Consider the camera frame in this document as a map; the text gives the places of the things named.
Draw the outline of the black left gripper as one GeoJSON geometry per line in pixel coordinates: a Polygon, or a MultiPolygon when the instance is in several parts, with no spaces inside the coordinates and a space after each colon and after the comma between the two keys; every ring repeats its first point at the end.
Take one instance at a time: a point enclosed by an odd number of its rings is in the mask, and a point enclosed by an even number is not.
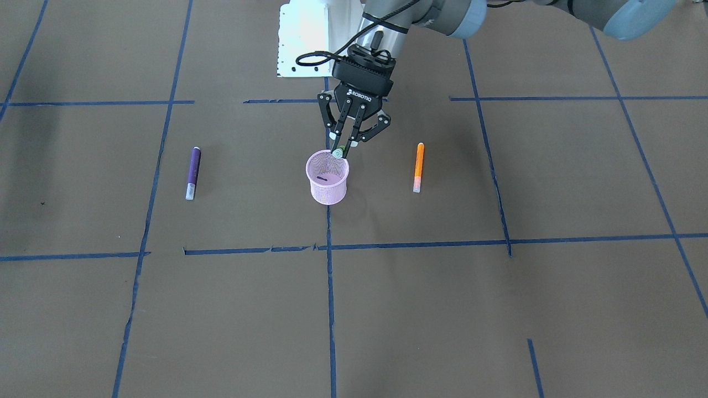
{"type": "Polygon", "coordinates": [[[322,122],[333,140],[333,149],[366,143],[389,128],[391,117],[382,110],[393,87],[396,59],[389,50],[374,52],[353,45],[334,63],[336,88],[317,94],[322,122]]]}

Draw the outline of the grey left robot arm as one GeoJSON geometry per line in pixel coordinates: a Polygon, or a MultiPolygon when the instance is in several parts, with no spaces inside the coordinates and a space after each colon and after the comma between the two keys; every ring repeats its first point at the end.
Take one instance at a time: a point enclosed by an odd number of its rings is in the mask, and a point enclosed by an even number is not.
{"type": "MultiPolygon", "coordinates": [[[[333,63],[336,88],[317,96],[322,121],[333,141],[331,154],[345,159],[351,147],[388,128],[382,110],[393,87],[397,58],[413,26],[447,37],[467,39],[485,22],[491,8],[506,1],[368,1],[358,31],[339,49],[299,55],[299,66],[333,63]]],[[[675,1],[538,1],[556,8],[617,40],[634,40],[654,28],[675,7],[675,1]]]]}

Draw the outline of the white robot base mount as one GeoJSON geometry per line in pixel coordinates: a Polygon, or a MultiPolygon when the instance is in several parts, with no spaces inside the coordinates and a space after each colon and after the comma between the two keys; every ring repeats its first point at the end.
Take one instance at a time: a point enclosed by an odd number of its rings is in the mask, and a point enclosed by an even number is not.
{"type": "Polygon", "coordinates": [[[333,61],[319,66],[299,66],[299,55],[341,48],[360,29],[361,1],[290,1],[280,7],[277,76],[283,78],[330,77],[333,61]]]}

